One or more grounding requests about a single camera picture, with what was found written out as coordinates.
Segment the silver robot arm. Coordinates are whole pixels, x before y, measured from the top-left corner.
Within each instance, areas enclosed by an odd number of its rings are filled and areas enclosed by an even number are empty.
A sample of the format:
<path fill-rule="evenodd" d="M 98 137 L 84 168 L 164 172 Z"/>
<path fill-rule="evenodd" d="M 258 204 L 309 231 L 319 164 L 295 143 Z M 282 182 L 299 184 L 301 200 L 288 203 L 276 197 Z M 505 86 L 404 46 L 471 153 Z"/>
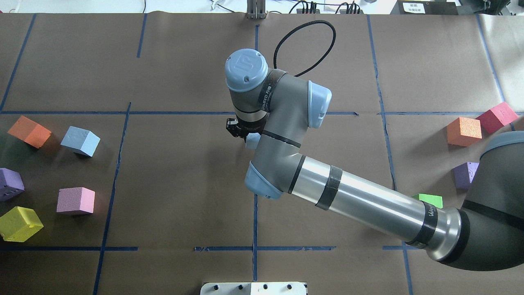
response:
<path fill-rule="evenodd" d="M 225 62 L 242 137 L 259 133 L 245 177 L 258 196 L 296 195 L 425 250 L 438 263 L 496 271 L 523 263 L 523 132 L 500 133 L 482 153 L 460 209 L 406 196 L 300 153 L 307 129 L 322 124 L 331 91 L 280 69 L 255 49 Z"/>

